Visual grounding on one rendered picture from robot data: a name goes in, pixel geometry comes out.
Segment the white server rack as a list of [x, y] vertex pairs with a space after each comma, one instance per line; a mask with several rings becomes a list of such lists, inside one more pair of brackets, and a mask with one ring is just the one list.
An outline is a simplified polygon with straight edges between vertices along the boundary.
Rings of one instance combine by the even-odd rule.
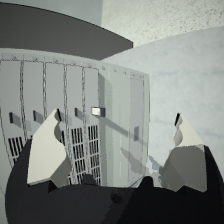
[[145, 175], [149, 74], [79, 56], [0, 48], [0, 224], [8, 224], [11, 170], [56, 108], [70, 185], [92, 174], [98, 186], [129, 187]]

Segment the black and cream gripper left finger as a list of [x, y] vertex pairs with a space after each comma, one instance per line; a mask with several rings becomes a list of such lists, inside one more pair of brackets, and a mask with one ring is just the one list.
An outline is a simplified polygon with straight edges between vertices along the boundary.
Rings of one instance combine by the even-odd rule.
[[37, 204], [51, 191], [70, 185], [72, 165], [60, 139], [59, 108], [54, 109], [19, 154], [8, 178], [5, 211], [8, 224], [25, 224]]

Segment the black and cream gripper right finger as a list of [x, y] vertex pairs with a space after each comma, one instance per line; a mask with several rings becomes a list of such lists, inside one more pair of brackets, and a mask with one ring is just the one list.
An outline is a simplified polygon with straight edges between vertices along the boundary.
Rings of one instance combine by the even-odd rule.
[[162, 170], [163, 188], [188, 199], [205, 224], [224, 224], [224, 181], [209, 147], [183, 114], [177, 114], [174, 126], [175, 148]]

